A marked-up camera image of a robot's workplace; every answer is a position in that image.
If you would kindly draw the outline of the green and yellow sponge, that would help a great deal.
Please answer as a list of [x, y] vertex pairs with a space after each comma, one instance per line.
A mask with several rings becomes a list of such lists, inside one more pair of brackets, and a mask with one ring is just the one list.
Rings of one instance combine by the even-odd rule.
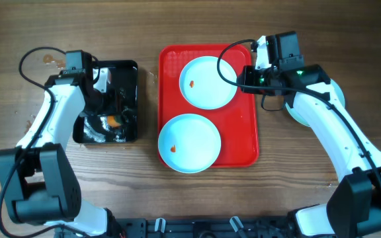
[[119, 128], [123, 125], [122, 119], [119, 116], [107, 116], [106, 120], [111, 128]]

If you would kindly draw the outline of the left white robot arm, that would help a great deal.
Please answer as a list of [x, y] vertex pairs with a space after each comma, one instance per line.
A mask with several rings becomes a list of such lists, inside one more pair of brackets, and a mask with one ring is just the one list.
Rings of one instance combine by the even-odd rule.
[[82, 50], [65, 53], [65, 69], [41, 86], [45, 98], [16, 147], [0, 150], [0, 232], [6, 208], [13, 223], [43, 225], [38, 236], [52, 229], [60, 235], [124, 237], [112, 212], [84, 201], [77, 177], [65, 154], [78, 117], [94, 115], [103, 97], [93, 87], [96, 57]]

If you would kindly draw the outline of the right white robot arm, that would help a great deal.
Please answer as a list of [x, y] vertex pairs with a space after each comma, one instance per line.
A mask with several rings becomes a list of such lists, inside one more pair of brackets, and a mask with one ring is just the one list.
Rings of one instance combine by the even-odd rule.
[[305, 237], [362, 237], [381, 231], [381, 151], [363, 134], [338, 99], [320, 65], [305, 65], [295, 32], [260, 38], [256, 82], [280, 95], [312, 129], [327, 152], [339, 185], [326, 204], [295, 212]]

